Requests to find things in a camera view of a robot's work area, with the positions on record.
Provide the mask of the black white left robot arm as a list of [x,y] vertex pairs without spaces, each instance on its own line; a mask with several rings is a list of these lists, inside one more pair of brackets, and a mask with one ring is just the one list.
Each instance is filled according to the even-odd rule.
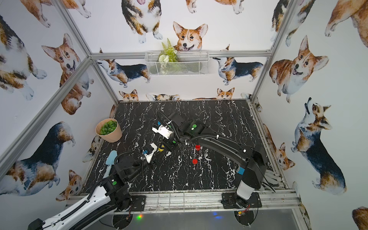
[[46,220],[36,219],[30,230],[84,230],[102,217],[115,211],[141,212],[146,196],[131,195],[129,184],[154,165],[154,151],[144,150],[142,161],[136,161],[133,151],[126,151],[110,160],[114,171],[107,172],[94,185],[94,190],[77,203]]

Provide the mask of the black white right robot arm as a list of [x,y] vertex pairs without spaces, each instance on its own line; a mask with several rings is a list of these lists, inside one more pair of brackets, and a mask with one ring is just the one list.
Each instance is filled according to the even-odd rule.
[[262,145],[254,147],[239,143],[218,132],[199,120],[186,122],[178,113],[166,116],[157,111],[158,125],[168,128],[173,133],[164,143],[166,148],[179,144],[199,145],[219,153],[238,165],[241,181],[236,195],[244,201],[251,198],[252,193],[261,188],[267,170],[267,154]]

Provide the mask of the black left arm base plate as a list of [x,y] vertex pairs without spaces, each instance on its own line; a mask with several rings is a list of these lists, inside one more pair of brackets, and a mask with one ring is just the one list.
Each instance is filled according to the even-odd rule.
[[125,198],[122,205],[122,211],[142,212],[146,204],[145,195],[133,195]]

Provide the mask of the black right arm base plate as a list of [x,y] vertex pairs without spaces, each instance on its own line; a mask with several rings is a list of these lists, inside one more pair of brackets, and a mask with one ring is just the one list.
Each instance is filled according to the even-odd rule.
[[224,209],[261,208],[262,203],[257,192],[253,192],[248,200],[241,198],[236,192],[222,193],[221,204]]

